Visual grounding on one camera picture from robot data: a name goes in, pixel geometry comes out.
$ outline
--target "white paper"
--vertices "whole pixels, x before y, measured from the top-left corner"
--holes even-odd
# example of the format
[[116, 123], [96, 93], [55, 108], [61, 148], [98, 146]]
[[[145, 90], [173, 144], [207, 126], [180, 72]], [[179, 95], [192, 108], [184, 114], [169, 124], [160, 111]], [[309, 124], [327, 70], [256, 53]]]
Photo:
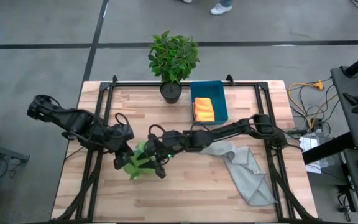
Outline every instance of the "white paper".
[[[314, 138], [301, 137], [300, 139], [300, 147], [303, 149], [303, 152], [307, 150], [317, 147], [318, 141]], [[312, 162], [310, 165], [306, 165], [307, 172], [314, 172], [316, 174], [321, 174], [321, 166], [320, 161]]]

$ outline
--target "gray cloth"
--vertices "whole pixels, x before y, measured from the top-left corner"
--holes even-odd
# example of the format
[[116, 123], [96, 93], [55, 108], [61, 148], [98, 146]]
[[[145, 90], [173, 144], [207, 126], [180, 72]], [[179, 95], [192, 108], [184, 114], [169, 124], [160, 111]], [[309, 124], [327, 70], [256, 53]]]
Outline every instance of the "gray cloth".
[[240, 195], [251, 206], [276, 203], [265, 175], [248, 147], [236, 148], [233, 143], [220, 141], [203, 149], [201, 154], [222, 156]]

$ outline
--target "wooden table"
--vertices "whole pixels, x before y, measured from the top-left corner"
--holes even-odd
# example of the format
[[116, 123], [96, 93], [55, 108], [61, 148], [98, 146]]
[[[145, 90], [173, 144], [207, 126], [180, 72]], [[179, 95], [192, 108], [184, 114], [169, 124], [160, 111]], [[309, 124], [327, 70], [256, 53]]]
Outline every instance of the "wooden table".
[[[79, 108], [94, 112], [99, 84], [100, 82], [84, 82]], [[275, 80], [268, 81], [268, 84], [277, 126], [282, 129], [293, 128], [284, 82]], [[253, 88], [225, 87], [224, 91], [229, 114], [227, 123], [258, 113]], [[164, 102], [157, 87], [115, 87], [109, 125], [116, 122], [114, 114], [118, 112], [129, 119], [135, 133], [135, 138], [129, 141], [129, 145], [135, 148], [139, 142], [147, 139], [151, 124], [160, 124], [166, 130], [189, 130], [192, 123], [190, 90], [183, 88], [180, 100], [169, 105]], [[264, 142], [250, 136], [238, 136], [230, 141], [236, 146], [250, 147], [260, 168], [267, 174], [266, 181], [271, 185]], [[78, 142], [72, 141], [67, 154], [78, 148]], [[292, 192], [307, 211], [317, 217], [301, 152], [288, 147], [283, 151], [283, 157]], [[52, 218], [61, 215], [78, 193], [85, 158], [86, 150], [83, 150], [64, 163]], [[220, 157], [183, 152], [165, 165], [166, 178], [151, 175], [139, 177], [135, 181], [130, 181], [129, 175], [123, 170], [115, 170], [113, 160], [114, 156], [109, 154], [103, 157], [94, 222], [277, 221], [273, 205], [250, 207], [245, 203]], [[283, 192], [280, 192], [280, 198], [285, 210]], [[85, 200], [84, 217], [87, 211]]]

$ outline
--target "blue tray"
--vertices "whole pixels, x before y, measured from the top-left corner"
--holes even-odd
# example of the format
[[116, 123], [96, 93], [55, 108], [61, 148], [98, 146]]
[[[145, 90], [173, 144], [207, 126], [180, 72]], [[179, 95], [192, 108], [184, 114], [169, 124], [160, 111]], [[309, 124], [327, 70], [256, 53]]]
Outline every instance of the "blue tray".
[[191, 82], [191, 102], [194, 105], [194, 99], [196, 97], [210, 98], [212, 101], [212, 107], [214, 108], [215, 121], [200, 122], [205, 125], [219, 125], [224, 124], [227, 117], [226, 99], [224, 97], [223, 82], [222, 81], [205, 81], [205, 82]]

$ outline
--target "concrete floor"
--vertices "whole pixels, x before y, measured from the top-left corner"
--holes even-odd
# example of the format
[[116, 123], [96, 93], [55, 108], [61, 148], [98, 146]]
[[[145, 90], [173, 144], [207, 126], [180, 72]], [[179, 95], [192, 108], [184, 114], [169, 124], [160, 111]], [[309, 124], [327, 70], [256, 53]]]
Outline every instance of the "concrete floor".
[[[171, 30], [196, 41], [358, 40], [358, 9], [344, 0], [234, 1], [229, 14], [213, 17], [213, 0], [110, 0], [101, 31], [103, 42], [150, 42]], [[0, 0], [0, 44], [91, 43], [102, 0]], [[31, 154], [0, 193], [0, 223], [50, 218], [67, 142], [61, 129], [26, 116], [35, 94], [49, 94], [75, 106], [89, 49], [0, 50], [0, 145]], [[154, 80], [147, 49], [98, 49], [90, 80]], [[303, 47], [200, 47], [193, 80], [284, 80], [313, 82], [329, 69], [358, 59], [358, 45]], [[324, 93], [304, 90], [307, 105]], [[295, 118], [296, 126], [303, 121]], [[332, 136], [348, 130], [338, 106], [329, 120]], [[345, 222], [336, 211], [334, 187], [312, 185], [323, 220]], [[351, 214], [358, 223], [358, 213]]]

